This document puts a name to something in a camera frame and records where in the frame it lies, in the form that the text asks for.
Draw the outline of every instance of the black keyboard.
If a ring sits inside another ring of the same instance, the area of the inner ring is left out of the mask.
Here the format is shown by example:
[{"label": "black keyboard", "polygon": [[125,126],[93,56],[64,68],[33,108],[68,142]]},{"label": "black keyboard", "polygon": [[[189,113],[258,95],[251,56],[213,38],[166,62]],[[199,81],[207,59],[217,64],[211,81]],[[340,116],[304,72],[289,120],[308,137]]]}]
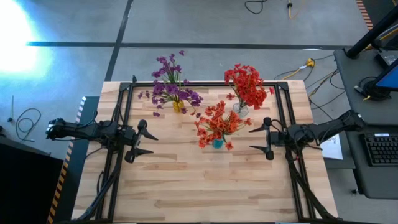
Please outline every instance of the black keyboard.
[{"label": "black keyboard", "polygon": [[398,134],[361,134],[370,166],[398,166]]}]

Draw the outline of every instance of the wooden table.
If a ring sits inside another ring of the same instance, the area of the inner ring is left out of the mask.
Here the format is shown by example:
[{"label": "wooden table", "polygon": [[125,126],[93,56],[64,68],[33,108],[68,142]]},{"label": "wooden table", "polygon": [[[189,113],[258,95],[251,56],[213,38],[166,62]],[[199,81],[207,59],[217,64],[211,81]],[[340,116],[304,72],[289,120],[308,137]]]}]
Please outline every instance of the wooden table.
[{"label": "wooden table", "polygon": [[[111,118],[119,84],[104,83],[97,121]],[[194,89],[205,99],[199,112],[220,100],[225,100],[227,111],[236,103],[226,99],[226,94],[232,92],[230,88]],[[289,81],[289,89],[296,122],[312,123],[304,82]],[[151,100],[137,97],[145,90],[151,88],[134,89],[129,125],[136,128],[138,121],[145,119],[148,130],[159,141],[142,138],[141,148],[155,153],[138,157],[133,164],[123,161],[114,222],[297,221],[284,147],[273,148],[273,161],[249,147],[265,146],[265,132],[248,133],[249,130],[258,128],[265,116],[279,119],[275,95],[268,95],[260,110],[249,109],[247,117],[254,120],[254,125],[246,126],[239,135],[228,136],[227,141],[232,140],[234,145],[228,151],[212,146],[200,149],[193,124],[196,117],[176,114],[171,103],[160,111],[160,117],[153,117],[156,108]],[[99,147],[91,142],[88,153]],[[322,152],[306,148],[303,153],[311,189],[328,211],[337,216]],[[106,150],[102,150],[86,160],[73,218],[80,216],[93,201],[105,158]],[[307,214],[304,197],[301,199]]]}]

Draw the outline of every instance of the concrete floor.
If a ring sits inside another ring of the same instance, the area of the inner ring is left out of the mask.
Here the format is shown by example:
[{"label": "concrete floor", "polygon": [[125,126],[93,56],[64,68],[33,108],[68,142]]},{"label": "concrete floor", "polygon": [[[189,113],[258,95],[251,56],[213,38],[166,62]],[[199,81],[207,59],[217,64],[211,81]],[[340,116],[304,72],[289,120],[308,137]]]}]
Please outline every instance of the concrete floor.
[{"label": "concrete floor", "polygon": [[[300,1],[293,1],[297,9]],[[115,42],[127,0],[2,0],[0,25],[0,125],[9,138],[17,140],[15,124],[7,123],[11,97],[14,118],[30,107],[42,118],[25,144],[63,159],[67,142],[45,139],[48,121],[58,117],[74,121],[82,96],[101,92],[112,47],[24,47],[28,41]],[[123,42],[278,44],[277,49],[184,49],[177,60],[191,80],[220,80],[235,63],[255,66],[263,79],[297,69],[308,58],[321,58],[332,50],[298,50],[297,45],[353,45],[367,32],[355,0],[306,0],[295,20],[287,19],[287,1],[269,0],[259,15],[250,14],[240,0],[135,0]],[[259,5],[250,5],[253,10]],[[181,49],[121,48],[112,81],[152,80],[159,68],[155,58]],[[336,69],[334,58],[317,61],[309,85]],[[304,78],[302,71],[296,78]],[[340,76],[333,79],[342,86]],[[312,98],[323,104],[342,90],[325,84]],[[323,107],[336,118],[349,109],[345,94]],[[328,121],[313,110],[317,123]],[[36,114],[27,114],[36,118]],[[351,170],[328,170],[341,218],[355,221],[397,223],[398,201],[370,200],[351,196],[355,189]]]}]

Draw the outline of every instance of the glass vase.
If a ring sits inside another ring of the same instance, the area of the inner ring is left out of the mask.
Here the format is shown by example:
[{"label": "glass vase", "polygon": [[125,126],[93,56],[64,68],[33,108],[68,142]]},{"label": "glass vase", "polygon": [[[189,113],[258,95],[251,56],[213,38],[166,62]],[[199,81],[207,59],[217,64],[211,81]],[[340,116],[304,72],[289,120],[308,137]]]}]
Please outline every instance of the glass vase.
[{"label": "glass vase", "polygon": [[248,106],[241,106],[240,103],[235,103],[232,110],[239,115],[239,118],[244,118],[249,113]]},{"label": "glass vase", "polygon": [[223,147],[224,144],[224,140],[223,139],[214,139],[213,140],[213,147],[215,149],[220,149],[221,147]]},{"label": "glass vase", "polygon": [[173,101],[173,108],[176,113],[181,113],[181,109],[184,108],[184,101]]}]

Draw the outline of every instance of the bright light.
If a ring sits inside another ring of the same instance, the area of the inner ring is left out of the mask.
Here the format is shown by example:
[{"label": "bright light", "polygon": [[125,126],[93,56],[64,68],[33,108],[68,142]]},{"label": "bright light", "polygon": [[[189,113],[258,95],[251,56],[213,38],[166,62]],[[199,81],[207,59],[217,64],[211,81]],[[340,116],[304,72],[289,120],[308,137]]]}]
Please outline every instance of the bright light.
[{"label": "bright light", "polygon": [[0,0],[0,75],[17,75],[35,67],[37,48],[25,46],[32,40],[28,19],[14,0]]}]

